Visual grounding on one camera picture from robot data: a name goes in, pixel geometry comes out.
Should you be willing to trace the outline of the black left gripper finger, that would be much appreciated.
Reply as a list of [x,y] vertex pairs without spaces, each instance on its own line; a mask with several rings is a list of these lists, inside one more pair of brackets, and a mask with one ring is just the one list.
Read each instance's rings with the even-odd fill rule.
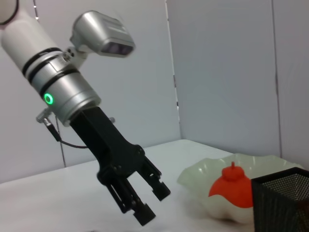
[[141,177],[153,189],[153,193],[159,201],[164,200],[171,194],[165,183],[160,181],[161,175],[155,165],[148,158],[145,158],[141,167]]
[[101,179],[101,184],[107,187],[123,214],[130,210],[134,211],[133,215],[141,226],[156,217],[151,208],[141,201],[126,178]]

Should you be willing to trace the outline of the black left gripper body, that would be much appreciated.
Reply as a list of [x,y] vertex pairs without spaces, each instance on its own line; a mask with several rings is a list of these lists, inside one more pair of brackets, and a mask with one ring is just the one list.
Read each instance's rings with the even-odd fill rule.
[[142,147],[128,142],[99,107],[79,111],[70,126],[97,159],[101,184],[128,178],[142,168]]

